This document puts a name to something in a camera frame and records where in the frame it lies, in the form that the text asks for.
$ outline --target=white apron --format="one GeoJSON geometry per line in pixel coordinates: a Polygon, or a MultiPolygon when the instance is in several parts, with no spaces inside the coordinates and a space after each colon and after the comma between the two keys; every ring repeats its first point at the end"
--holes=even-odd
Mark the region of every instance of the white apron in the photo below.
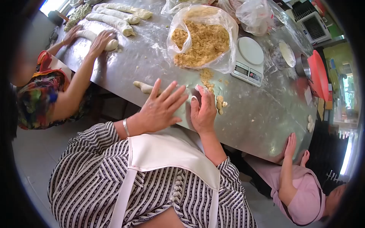
{"type": "Polygon", "coordinates": [[[164,134],[164,131],[160,131],[156,134],[143,134],[128,138],[128,171],[119,189],[109,228],[122,227],[137,172],[148,172],[165,167],[189,170],[213,190],[208,228],[216,228],[219,170],[201,151],[193,147],[192,142],[180,129],[168,128],[167,131],[168,135],[164,134]]]}

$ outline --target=stainless steel table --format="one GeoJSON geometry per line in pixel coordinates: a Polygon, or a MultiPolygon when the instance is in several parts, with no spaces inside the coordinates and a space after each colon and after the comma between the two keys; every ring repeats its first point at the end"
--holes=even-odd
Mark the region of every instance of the stainless steel table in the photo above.
{"type": "MultiPolygon", "coordinates": [[[[180,69],[167,58],[166,39],[173,15],[161,15],[166,1],[154,0],[112,0],[122,2],[153,12],[148,20],[132,25],[136,36],[125,37],[118,34],[121,52],[100,56],[94,65],[91,81],[108,91],[142,106],[148,95],[133,85],[133,81],[142,81],[153,85],[159,77],[162,88],[173,80],[186,85],[188,101],[176,112],[182,118],[181,126],[192,129],[190,121],[190,98],[195,94],[196,84],[201,84],[199,72],[192,69],[180,69]]],[[[313,102],[308,106],[304,98],[306,80],[298,80],[294,69],[277,69],[269,57],[269,50],[279,40],[286,41],[296,56],[304,53],[310,56],[312,46],[299,31],[294,21],[274,2],[269,0],[286,20],[287,25],[272,32],[271,35],[255,37],[240,30],[239,37],[250,36],[264,51],[264,79],[260,88],[241,81],[230,74],[215,71],[211,83],[215,84],[215,95],[222,95],[228,102],[224,114],[216,116],[215,130],[219,140],[246,153],[275,161],[281,153],[285,140],[291,132],[297,135],[297,149],[303,151],[309,147],[312,135],[307,131],[308,115],[316,116],[313,102]]],[[[83,20],[84,28],[99,33],[111,26],[95,21],[83,20]]],[[[58,40],[64,37],[63,27],[59,30],[58,40]]],[[[68,48],[57,54],[73,71],[76,71],[89,50],[91,42],[79,38],[68,48]]]]}

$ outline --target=air cooler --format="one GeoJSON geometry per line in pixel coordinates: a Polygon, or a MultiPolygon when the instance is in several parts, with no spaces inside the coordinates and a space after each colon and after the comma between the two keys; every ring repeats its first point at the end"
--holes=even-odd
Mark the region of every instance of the air cooler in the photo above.
{"type": "Polygon", "coordinates": [[[311,44],[331,39],[331,34],[317,11],[301,18],[296,23],[311,44]]]}

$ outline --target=brown crumbly filling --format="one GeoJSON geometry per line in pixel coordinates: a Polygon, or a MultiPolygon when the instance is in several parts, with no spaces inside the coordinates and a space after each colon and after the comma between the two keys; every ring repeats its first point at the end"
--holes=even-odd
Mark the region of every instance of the brown crumbly filling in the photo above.
{"type": "Polygon", "coordinates": [[[200,71],[200,80],[205,85],[209,92],[214,93],[214,84],[210,84],[209,80],[213,77],[213,72],[210,71],[208,68],[204,68],[200,71]]]}
{"type": "MultiPolygon", "coordinates": [[[[200,67],[215,60],[229,49],[229,34],[221,25],[195,24],[184,20],[190,31],[192,45],[186,53],[176,54],[174,62],[181,67],[200,67]]],[[[175,29],[171,39],[182,49],[188,33],[175,29]]]]}

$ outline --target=clear plastic bag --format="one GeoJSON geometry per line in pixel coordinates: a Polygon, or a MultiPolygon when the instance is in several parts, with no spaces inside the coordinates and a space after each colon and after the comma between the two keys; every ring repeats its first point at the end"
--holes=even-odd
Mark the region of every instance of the clear plastic bag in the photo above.
{"type": "Polygon", "coordinates": [[[274,25],[273,11],[267,0],[246,0],[236,10],[243,29],[255,36],[265,35],[274,25]]]}
{"type": "Polygon", "coordinates": [[[208,62],[199,67],[192,67],[193,69],[213,68],[223,74],[233,72],[236,64],[236,51],[237,51],[237,37],[238,37],[238,24],[236,21],[224,10],[207,5],[192,5],[180,10],[172,19],[172,23],[167,37],[167,51],[171,59],[174,59],[176,54],[185,53],[192,45],[192,39],[190,32],[184,23],[184,20],[191,20],[196,23],[221,25],[225,28],[229,34],[229,49],[218,56],[215,60],[208,62]],[[175,29],[182,29],[188,33],[188,37],[185,40],[182,49],[180,50],[175,42],[171,39],[175,29]]]}
{"type": "Polygon", "coordinates": [[[166,0],[166,4],[162,8],[161,14],[172,14],[179,12],[182,8],[191,5],[211,5],[215,0],[166,0]]]}
{"type": "Polygon", "coordinates": [[[236,17],[236,8],[232,5],[232,3],[234,3],[235,5],[237,5],[237,4],[241,5],[243,1],[244,0],[233,0],[233,1],[232,0],[218,0],[217,4],[215,4],[215,6],[226,11],[239,24],[240,21],[236,17]]]}

